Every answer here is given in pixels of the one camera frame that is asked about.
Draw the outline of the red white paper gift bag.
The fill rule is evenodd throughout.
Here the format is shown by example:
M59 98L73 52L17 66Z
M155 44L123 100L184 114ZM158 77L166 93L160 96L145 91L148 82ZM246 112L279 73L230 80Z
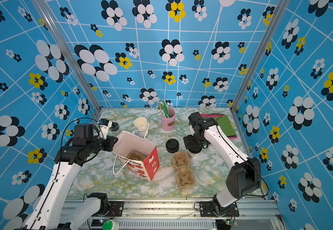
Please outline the red white paper gift bag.
M145 160L141 162L126 158L131 151L141 153ZM115 161L119 161L122 165L118 171L113 166L114 175L121 172L123 168L127 168L134 174L152 181L160 167L157 146L146 138L141 138L134 133L122 131L118 135L118 142L114 145L112 153L115 156Z

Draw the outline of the brown pulp cup carrier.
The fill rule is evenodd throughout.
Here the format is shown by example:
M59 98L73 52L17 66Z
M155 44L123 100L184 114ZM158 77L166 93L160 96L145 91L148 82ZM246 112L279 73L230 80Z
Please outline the brown pulp cup carrier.
M173 167L177 170L176 183L180 189L189 189L195 186L194 172L190 169L190 157L184 151L172 155Z

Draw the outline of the white paper coffee cup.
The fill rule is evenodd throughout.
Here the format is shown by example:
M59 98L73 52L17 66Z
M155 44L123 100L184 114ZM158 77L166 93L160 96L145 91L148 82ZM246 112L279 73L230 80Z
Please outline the white paper coffee cup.
M195 159L199 156L201 151L190 151L188 150L188 155L190 158Z

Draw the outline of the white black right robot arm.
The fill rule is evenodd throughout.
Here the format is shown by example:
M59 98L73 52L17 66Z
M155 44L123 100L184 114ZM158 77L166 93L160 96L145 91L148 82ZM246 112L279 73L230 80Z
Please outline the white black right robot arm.
M202 118L199 112L195 112L188 121L191 134L183 141L191 157L212 145L229 167L226 187L212 198L214 212L222 216L233 203L261 187L261 164L257 158L243 153L212 117Z

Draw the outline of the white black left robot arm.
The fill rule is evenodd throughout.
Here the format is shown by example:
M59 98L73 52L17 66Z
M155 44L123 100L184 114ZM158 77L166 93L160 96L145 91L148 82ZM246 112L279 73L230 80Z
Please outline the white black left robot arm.
M53 172L33 213L22 224L23 230L77 230L92 215L105 215L110 204L105 193L91 193L85 201L61 219L62 209L71 185L83 165L100 151L111 152L116 137L108 135L112 122L105 119L96 127L79 124L73 137L60 148Z

